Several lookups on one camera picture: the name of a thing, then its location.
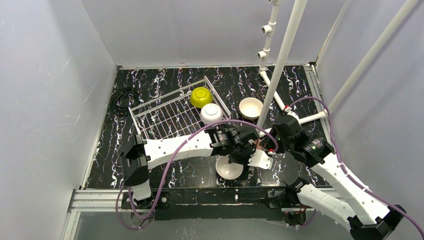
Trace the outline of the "red patterned bowl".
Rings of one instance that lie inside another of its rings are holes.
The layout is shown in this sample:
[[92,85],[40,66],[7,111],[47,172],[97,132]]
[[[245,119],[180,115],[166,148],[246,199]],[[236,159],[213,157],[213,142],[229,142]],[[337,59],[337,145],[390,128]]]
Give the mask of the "red patterned bowl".
[[256,151],[263,151],[265,153],[267,153],[269,150],[264,146],[264,144],[262,144],[262,140],[261,139],[251,139],[248,141],[249,142],[249,147],[248,149],[254,153]]

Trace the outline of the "yellow-green bowl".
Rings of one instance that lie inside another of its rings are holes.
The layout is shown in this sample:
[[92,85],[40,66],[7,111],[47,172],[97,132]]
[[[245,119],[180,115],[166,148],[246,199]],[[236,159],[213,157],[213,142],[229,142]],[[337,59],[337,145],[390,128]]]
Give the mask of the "yellow-green bowl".
[[213,96],[208,88],[197,87],[191,92],[189,101],[194,107],[201,109],[213,102]]

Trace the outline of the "white bowl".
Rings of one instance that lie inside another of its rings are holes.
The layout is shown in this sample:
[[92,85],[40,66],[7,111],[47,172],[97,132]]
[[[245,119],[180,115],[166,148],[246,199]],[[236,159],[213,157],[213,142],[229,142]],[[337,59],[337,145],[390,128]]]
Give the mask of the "white bowl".
[[210,125],[223,119],[223,111],[219,105],[208,103],[201,108],[200,120],[205,125]]

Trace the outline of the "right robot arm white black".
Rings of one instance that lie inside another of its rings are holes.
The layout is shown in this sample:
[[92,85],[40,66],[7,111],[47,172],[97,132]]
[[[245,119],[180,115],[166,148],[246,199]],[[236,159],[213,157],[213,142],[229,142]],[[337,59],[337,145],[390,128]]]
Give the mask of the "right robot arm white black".
[[295,199],[343,225],[355,240],[385,240],[404,218],[405,210],[398,204],[394,207],[366,193],[364,187],[354,182],[354,174],[342,169],[336,150],[320,135],[305,131],[298,120],[283,115],[270,130],[275,141],[269,140],[266,148],[272,150],[278,143],[278,153],[289,152],[295,160],[304,163],[324,178],[338,194],[338,200],[305,180],[296,180],[286,188],[295,193]]

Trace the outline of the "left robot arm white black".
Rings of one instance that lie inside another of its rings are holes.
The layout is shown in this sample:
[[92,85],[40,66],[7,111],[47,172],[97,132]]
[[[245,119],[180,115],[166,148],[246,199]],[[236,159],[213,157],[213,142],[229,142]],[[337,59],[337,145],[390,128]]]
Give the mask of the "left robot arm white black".
[[166,139],[143,139],[140,134],[131,137],[119,154],[123,184],[131,189],[133,201],[152,197],[149,171],[168,162],[193,157],[228,156],[245,165],[256,151],[260,138],[251,124],[240,126],[227,122],[205,125],[191,135]]

